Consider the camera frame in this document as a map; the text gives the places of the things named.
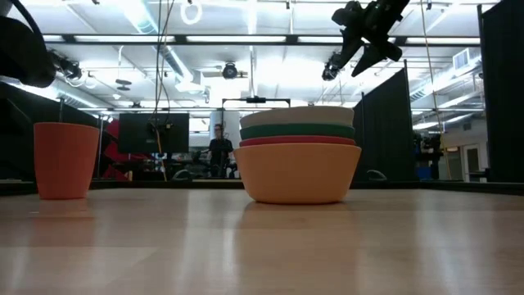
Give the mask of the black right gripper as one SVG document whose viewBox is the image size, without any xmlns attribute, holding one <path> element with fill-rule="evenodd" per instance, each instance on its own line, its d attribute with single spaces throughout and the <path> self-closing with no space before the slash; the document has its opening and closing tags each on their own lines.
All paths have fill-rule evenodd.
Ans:
<svg viewBox="0 0 524 295">
<path fill-rule="evenodd" d="M 353 69 L 352 77 L 385 58 L 398 61 L 402 50 L 389 41 L 388 32 L 395 22 L 403 19 L 403 10 L 404 0 L 371 1 L 366 7 L 362 7 L 359 1 L 349 1 L 343 8 L 335 10 L 332 21 L 343 26 L 343 44 L 339 52 L 333 53 L 331 61 L 345 66 L 364 45 L 364 39 L 368 44 L 364 46 L 364 53 Z"/>
</svg>

